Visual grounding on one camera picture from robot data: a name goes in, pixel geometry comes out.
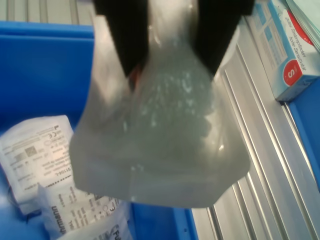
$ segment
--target silver metal surface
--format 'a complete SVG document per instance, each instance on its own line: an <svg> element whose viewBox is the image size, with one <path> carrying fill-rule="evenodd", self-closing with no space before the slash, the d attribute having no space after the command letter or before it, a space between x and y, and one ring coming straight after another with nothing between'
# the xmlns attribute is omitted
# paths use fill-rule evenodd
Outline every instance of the silver metal surface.
<svg viewBox="0 0 320 240"><path fill-rule="evenodd" d="M28 22L32 22L32 23L41 22L40 1L42 0L27 0Z"/></svg>
<svg viewBox="0 0 320 240"><path fill-rule="evenodd" d="M0 21L7 20L7 0L0 0Z"/></svg>
<svg viewBox="0 0 320 240"><path fill-rule="evenodd" d="M319 239L320 194L297 127L288 106L274 99L244 19L239 29L236 50L215 82L230 99L251 167L205 209L211 228L201 228L208 219L193 210L198 234L214 233L199 239Z"/></svg>
<svg viewBox="0 0 320 240"><path fill-rule="evenodd" d="M0 0L0 21L92 25L91 0Z"/></svg>

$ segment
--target cardboard box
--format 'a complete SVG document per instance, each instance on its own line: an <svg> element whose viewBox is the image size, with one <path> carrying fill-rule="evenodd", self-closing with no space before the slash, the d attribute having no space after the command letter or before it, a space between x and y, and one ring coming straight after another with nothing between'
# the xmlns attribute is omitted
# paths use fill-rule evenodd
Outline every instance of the cardboard box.
<svg viewBox="0 0 320 240"><path fill-rule="evenodd" d="M257 3L247 21L276 100L291 101L320 78L320 53L280 0Z"/></svg>

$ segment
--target plastic bag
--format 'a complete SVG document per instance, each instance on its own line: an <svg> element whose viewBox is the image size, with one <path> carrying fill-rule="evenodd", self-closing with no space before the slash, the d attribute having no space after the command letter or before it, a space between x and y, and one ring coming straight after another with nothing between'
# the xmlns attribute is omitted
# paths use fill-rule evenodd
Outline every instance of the plastic bag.
<svg viewBox="0 0 320 240"><path fill-rule="evenodd" d="M128 207L129 204L122 202L112 216L70 231L59 240L132 240L125 217L129 211Z"/></svg>
<svg viewBox="0 0 320 240"><path fill-rule="evenodd" d="M63 115L25 120L1 136L0 163L24 215L39 209L39 183L54 183L72 171L72 134Z"/></svg>
<svg viewBox="0 0 320 240"><path fill-rule="evenodd" d="M77 189L72 175L48 187L39 186L38 202L44 226L53 240L109 218L120 203L112 197Z"/></svg>
<svg viewBox="0 0 320 240"><path fill-rule="evenodd" d="M133 93L109 29L94 24L89 97L70 143L74 180L133 202L212 206L248 172L249 155L229 100L193 52L193 2L149 8L149 56Z"/></svg>

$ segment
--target blue plastic bin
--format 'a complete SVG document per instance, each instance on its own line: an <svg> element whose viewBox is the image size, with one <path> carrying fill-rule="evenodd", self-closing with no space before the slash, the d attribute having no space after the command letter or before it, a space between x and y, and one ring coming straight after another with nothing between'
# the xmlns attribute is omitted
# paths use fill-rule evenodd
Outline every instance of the blue plastic bin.
<svg viewBox="0 0 320 240"><path fill-rule="evenodd" d="M75 127L85 106L94 48L90 26L0 22L0 134L34 117L67 115ZM0 170L0 239L46 240L41 216L23 217L8 200ZM190 209L132 205L136 240L197 240Z"/></svg>
<svg viewBox="0 0 320 240"><path fill-rule="evenodd" d="M289 105L320 189L320 80Z"/></svg>

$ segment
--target label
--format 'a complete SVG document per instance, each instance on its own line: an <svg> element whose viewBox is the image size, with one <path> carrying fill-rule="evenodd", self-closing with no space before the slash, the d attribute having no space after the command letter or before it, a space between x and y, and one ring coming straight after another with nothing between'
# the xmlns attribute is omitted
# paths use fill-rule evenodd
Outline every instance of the label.
<svg viewBox="0 0 320 240"><path fill-rule="evenodd" d="M37 191L43 180L52 179L55 183L72 172L69 138L60 125L56 122L37 129L26 130L17 137L12 135L13 140L2 145L5 161L18 184L30 193Z"/></svg>
<svg viewBox="0 0 320 240"><path fill-rule="evenodd" d="M269 69L273 71L277 69L288 57L273 20L270 21L261 33L260 40L268 59Z"/></svg>
<svg viewBox="0 0 320 240"><path fill-rule="evenodd" d="M54 221L61 234L104 219L112 215L119 205L118 199L81 191L74 183L60 189L49 187L46 191Z"/></svg>

